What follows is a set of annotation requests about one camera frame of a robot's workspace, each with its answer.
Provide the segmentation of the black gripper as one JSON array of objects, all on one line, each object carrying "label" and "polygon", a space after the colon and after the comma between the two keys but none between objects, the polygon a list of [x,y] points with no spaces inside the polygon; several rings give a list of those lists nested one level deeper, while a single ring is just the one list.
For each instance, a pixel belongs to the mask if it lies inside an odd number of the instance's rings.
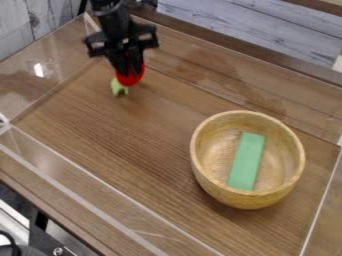
[{"label": "black gripper", "polygon": [[89,57],[106,56],[114,70],[124,76],[128,75],[127,53],[132,72],[139,75],[143,71],[143,53],[145,49],[159,47],[156,26],[137,23],[131,15],[97,16],[100,30],[84,38]]}]

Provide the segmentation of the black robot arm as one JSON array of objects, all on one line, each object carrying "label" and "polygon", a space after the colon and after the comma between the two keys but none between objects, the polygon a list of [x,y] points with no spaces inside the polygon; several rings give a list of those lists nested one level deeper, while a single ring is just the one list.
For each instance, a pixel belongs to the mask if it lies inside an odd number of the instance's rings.
[{"label": "black robot arm", "polygon": [[144,50],[159,47],[156,26],[136,23],[125,0],[90,0],[100,31],[84,38],[89,57],[104,56],[123,76],[143,73]]}]

